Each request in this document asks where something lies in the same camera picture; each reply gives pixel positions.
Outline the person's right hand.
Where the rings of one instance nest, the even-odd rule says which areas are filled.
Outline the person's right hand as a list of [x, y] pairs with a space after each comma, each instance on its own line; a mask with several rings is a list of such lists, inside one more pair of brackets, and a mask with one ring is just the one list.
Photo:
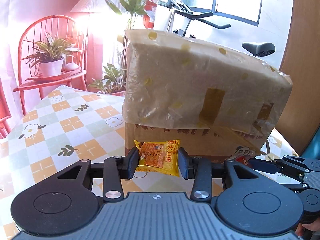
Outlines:
[[300, 224], [299, 223], [296, 230], [295, 230], [295, 233], [298, 236], [302, 237], [305, 230], [310, 230], [310, 231], [316, 232], [316, 231], [319, 231], [319, 229], [320, 229], [320, 220], [319, 220], [319, 218], [317, 218], [311, 224]]

